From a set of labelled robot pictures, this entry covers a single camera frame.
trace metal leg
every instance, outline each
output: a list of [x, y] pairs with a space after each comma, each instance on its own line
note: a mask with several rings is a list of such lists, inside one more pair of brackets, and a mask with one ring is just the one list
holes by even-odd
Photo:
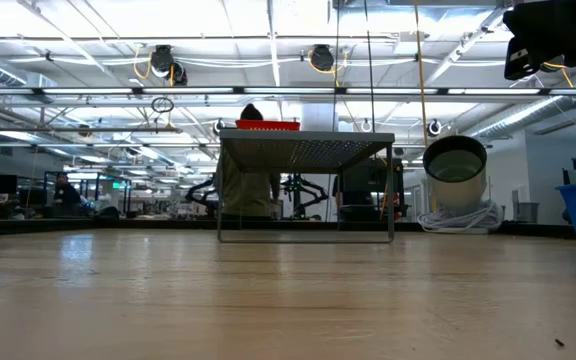
[[[219, 156], [224, 156], [224, 145], [219, 146]], [[219, 161], [218, 165], [219, 168], [217, 169], [217, 194], [219, 195], [219, 201], [217, 201], [217, 240], [221, 241], [221, 213], [223, 207], [223, 198], [224, 198], [224, 165], [223, 161]]]
[[392, 181], [392, 146], [386, 148], [386, 162], [388, 163], [388, 194], [386, 194], [386, 201], [388, 202], [388, 242], [395, 241], [395, 209], [394, 209], [394, 195], [395, 188]]

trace white wall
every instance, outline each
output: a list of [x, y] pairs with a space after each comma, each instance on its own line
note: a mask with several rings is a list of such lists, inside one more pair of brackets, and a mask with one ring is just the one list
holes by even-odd
[[564, 225], [565, 203], [555, 187], [563, 185], [562, 169], [576, 158], [576, 126], [549, 135], [526, 137], [530, 197], [539, 205], [539, 224]]
[[519, 201], [530, 201], [530, 182], [528, 158], [526, 155], [525, 132], [512, 134], [509, 140], [492, 142], [493, 148], [488, 149], [488, 164], [486, 166], [486, 189], [484, 199], [491, 198], [499, 205], [506, 207], [506, 220], [513, 219], [512, 192], [519, 191]]

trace ceiling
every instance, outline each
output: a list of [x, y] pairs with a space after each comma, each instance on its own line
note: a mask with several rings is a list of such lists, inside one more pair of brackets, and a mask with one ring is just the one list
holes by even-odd
[[[141, 79], [133, 69], [137, 58], [138, 71], [145, 73], [148, 54], [159, 44], [173, 46], [174, 56], [188, 74], [188, 85], [193, 87], [335, 86], [334, 74], [319, 73], [308, 62], [307, 54], [315, 44], [329, 45], [333, 53], [337, 50], [342, 54], [340, 57], [347, 58], [337, 72], [340, 86], [420, 85], [413, 8], [387, 6], [386, 0], [368, 1], [367, 22], [363, 8], [358, 7], [361, 2], [352, 0], [344, 0], [347, 6], [340, 11], [332, 9], [327, 0], [36, 1], [43, 18], [28, 9], [32, 5], [24, 7], [20, 2], [24, 0], [0, 0], [0, 64], [13, 73], [42, 74], [59, 87], [167, 86], [164, 80], [153, 75]], [[422, 6], [419, 26], [423, 33], [421, 54], [425, 79], [441, 70], [427, 86], [562, 86], [560, 74], [540, 74], [540, 85], [504, 79], [503, 65], [512, 34], [503, 24], [500, 26], [499, 21], [495, 22], [503, 12], [495, 10], [495, 3], [495, 0], [450, 0], [445, 2], [446, 6]], [[472, 41], [469, 44], [472, 46], [454, 63], [440, 69], [446, 56], [489, 24], [495, 25]], [[367, 30], [370, 30], [370, 42]], [[170, 122], [183, 130], [181, 134], [122, 132], [95, 135], [98, 137], [94, 141], [117, 140], [127, 133], [130, 140], [137, 143], [212, 142], [217, 141], [212, 135], [214, 122], [238, 119], [248, 102], [254, 103], [266, 119], [283, 117], [290, 121], [304, 121], [301, 104], [315, 102], [299, 97], [211, 96], [210, 106], [206, 106], [201, 96], [183, 99], [187, 100], [186, 106], [178, 106], [170, 117], [162, 116], [158, 124], [164, 126]], [[22, 97], [0, 98], [0, 106], [7, 104], [11, 111], [38, 123], [39, 107], [25, 106], [24, 101]], [[328, 97], [316, 102], [334, 106], [342, 121], [361, 122], [364, 118], [373, 118], [367, 99], [334, 103], [333, 97]], [[429, 119], [460, 127], [472, 125], [510, 105], [512, 103], [431, 102], [426, 105], [426, 114]], [[137, 106], [84, 106], [69, 108], [67, 113], [58, 115], [64, 108], [46, 109], [47, 116], [55, 117], [52, 125], [89, 124], [126, 129], [144, 126], [144, 116]], [[421, 103], [416, 99], [379, 101], [374, 106], [376, 130], [393, 132], [397, 141], [405, 143], [421, 141], [421, 117]], [[65, 137], [67, 139], [61, 140], [92, 141], [76, 135]], [[173, 162], [188, 160], [188, 156], [197, 161], [211, 161], [205, 152], [192, 149], [158, 151]]]

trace cylindrical container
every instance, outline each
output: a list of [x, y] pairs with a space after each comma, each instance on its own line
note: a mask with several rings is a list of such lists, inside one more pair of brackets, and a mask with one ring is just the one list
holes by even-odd
[[437, 140], [424, 153], [424, 169], [437, 204], [455, 215], [479, 209], [486, 190], [486, 149], [466, 136]]

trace wall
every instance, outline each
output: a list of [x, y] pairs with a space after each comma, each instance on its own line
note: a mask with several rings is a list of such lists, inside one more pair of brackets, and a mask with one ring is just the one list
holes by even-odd
[[12, 149], [13, 156], [5, 156], [0, 153], [0, 174], [33, 177], [43, 179], [45, 171], [61, 171], [66, 162], [60, 157], [49, 154], [37, 154], [29, 149]]
[[506, 207], [506, 220], [513, 220], [512, 192], [519, 191], [519, 201], [530, 201], [528, 158], [526, 156], [526, 134], [518, 131], [508, 140], [493, 141], [488, 149], [486, 181], [488, 188], [483, 198]]
[[566, 206], [555, 187], [563, 185], [562, 169], [572, 169], [576, 158], [576, 126], [543, 136], [529, 132], [526, 144], [530, 197], [540, 204], [539, 224], [564, 225]]

